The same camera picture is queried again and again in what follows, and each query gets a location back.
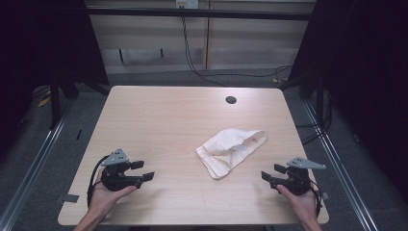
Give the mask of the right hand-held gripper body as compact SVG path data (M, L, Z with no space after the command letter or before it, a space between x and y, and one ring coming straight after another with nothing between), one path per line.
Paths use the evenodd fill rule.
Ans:
M288 178L281 179L271 176L269 181L270 187L275 189L278 185L283 185L294 195L303 195L311 188L311 178L309 177L309 169L326 169L326 165L296 157L287 162L285 166Z

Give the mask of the black curtain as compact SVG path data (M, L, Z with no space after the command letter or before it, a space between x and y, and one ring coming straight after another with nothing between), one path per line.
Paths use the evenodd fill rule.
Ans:
M34 89L52 90L53 122L61 90L77 83L103 94L109 84L85 0L0 0L0 157L16 142Z
M331 93L408 203L408 0L316 0L289 80Z

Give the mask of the person's left hand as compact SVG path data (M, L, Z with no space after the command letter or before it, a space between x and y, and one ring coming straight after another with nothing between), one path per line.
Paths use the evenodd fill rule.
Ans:
M87 216L90 217L90 220L96 223L101 222L121 198L133 193L137 189L136 186L129 186L120 191L112 192L100 183L102 172L102 169L98 171L98 183L93 187L89 210L87 212Z

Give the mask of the black horizontal frame bar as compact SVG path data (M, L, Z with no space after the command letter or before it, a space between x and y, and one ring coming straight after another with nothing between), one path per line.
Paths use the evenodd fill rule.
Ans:
M141 9L141 8L105 8L88 7L88 14L98 15L134 15L134 16L173 16L173 17L206 17L206 18L238 18L238 19L269 19L308 21L313 18L311 13L273 13L222 10L180 10L180 9Z

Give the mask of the person's right hand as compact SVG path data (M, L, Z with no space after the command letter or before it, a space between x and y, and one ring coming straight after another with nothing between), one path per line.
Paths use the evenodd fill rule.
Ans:
M277 190L289 201L301 223L317 221L316 198L312 192L294 195L283 185L278 185Z

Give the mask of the metal floor rail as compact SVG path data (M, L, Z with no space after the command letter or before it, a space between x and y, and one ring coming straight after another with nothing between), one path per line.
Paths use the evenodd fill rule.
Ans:
M22 182L18 186L18 189L11 199L10 203L6 207L4 213L0 216L0 231L12 231L15 221L17 220L31 190L34 186L39 173L46 162L56 140L64 128L67 115L70 113L72 107L75 105L75 99L69 99L66 103L66 107L60 118L57 120L51 130L48 131L47 136L42 143L37 156L28 168Z
M319 141L322 144L325 153L341 182L344 192L364 230L379 231L372 215L370 214L370 210L352 182L333 142L330 140L327 133L318 126L317 112L312 103L310 101L306 101L303 103L303 105L308 117L314 124L314 129Z

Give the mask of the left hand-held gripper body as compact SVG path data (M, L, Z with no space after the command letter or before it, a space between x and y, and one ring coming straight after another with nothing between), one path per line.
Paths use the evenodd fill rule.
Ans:
M125 175L125 171L131 169L131 163L121 148L113 151L101 164L104 168L101 177L103 185L113 192L128 186L136 186L139 189L143 177Z

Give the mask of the white wall socket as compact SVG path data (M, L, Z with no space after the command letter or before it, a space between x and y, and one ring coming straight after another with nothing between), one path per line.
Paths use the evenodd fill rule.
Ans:
M198 0L175 0L177 9L197 10L199 8Z

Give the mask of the white cloth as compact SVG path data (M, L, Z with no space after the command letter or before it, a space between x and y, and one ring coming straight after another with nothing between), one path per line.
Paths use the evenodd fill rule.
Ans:
M210 176L220 180L268 140L262 130L229 128L218 132L195 149Z

